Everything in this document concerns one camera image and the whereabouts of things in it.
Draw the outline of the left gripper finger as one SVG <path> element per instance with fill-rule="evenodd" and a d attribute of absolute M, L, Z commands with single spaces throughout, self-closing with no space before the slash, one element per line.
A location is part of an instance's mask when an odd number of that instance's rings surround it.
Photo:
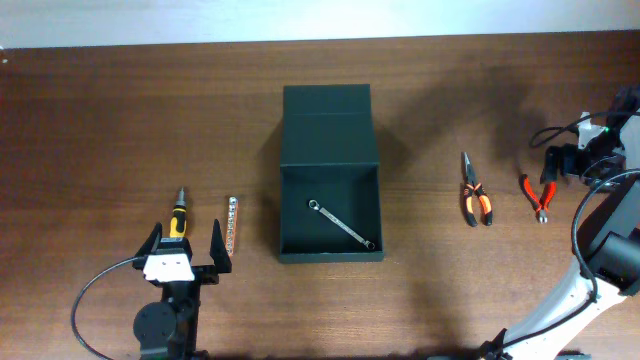
<path fill-rule="evenodd" d="M 162 224 L 156 223 L 149 237 L 144 241 L 142 246 L 136 252 L 136 257 L 148 256 L 154 248 L 156 242 L 162 238 Z"/>
<path fill-rule="evenodd" d="M 216 268 L 232 267 L 218 219 L 214 220 L 209 254 Z"/>

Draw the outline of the small red cutting pliers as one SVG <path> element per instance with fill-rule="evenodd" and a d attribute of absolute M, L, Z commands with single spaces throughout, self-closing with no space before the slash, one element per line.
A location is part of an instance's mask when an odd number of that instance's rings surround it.
<path fill-rule="evenodd" d="M 547 223 L 547 213 L 549 212 L 549 206 L 557 191 L 556 183 L 551 182 L 546 184 L 540 197 L 535 194 L 527 174 L 522 174 L 519 177 L 519 185 L 525 197 L 530 202 L 533 210 L 535 211 L 536 220 L 540 224 Z"/>

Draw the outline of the silver ring wrench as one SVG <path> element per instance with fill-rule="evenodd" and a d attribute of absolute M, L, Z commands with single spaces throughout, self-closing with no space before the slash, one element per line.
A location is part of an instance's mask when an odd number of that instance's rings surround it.
<path fill-rule="evenodd" d="M 374 250 L 376 248 L 373 242 L 363 238 L 360 234 L 355 232 L 352 228 L 350 228 L 345 223 L 343 223 L 340 219 L 338 219 L 333 213 L 328 211 L 325 207 L 321 206 L 315 199 L 311 199 L 308 202 L 308 206 L 310 209 L 322 214 L 329 221 L 331 221 L 333 224 L 338 226 L 340 229 L 342 229 L 344 232 L 346 232 L 348 235 L 350 235 L 352 238 L 354 238 L 357 242 L 359 242 L 361 245 L 366 247 L 368 250 Z"/>

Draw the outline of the orange black long-nose pliers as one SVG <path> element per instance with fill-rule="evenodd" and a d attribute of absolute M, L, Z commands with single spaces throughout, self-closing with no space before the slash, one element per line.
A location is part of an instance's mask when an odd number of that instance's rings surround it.
<path fill-rule="evenodd" d="M 473 198 L 477 197 L 481 207 L 481 220 L 485 226 L 493 224 L 494 213 L 491 200 L 484 190 L 483 184 L 477 179 L 470 157 L 466 152 L 461 153 L 464 186 L 462 190 L 463 215 L 471 227 L 478 225 L 473 212 Z"/>

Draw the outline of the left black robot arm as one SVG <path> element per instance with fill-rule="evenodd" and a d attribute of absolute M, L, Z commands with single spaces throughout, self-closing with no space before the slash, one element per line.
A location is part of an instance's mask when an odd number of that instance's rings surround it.
<path fill-rule="evenodd" d="M 142 359 L 203 360 L 212 356 L 197 348 L 198 319 L 203 286 L 217 285 L 219 276 L 232 271 L 220 223 L 212 229 L 210 264 L 193 265 L 186 238 L 162 235 L 156 224 L 136 252 L 133 268 L 162 290 L 161 299 L 143 306 L 135 316 L 133 333 Z"/>

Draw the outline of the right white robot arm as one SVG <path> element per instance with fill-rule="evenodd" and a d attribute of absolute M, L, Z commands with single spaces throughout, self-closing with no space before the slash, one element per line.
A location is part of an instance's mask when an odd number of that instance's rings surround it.
<path fill-rule="evenodd" d="M 519 183 L 540 223 L 560 177 L 573 176 L 589 191 L 573 216 L 573 258 L 560 282 L 518 324 L 501 330 L 475 352 L 477 359 L 565 359 L 564 348 L 594 319 L 639 292 L 639 88 L 626 87 L 592 124 L 585 112 L 564 127 L 549 127 L 545 160 L 535 195 L 529 179 Z"/>

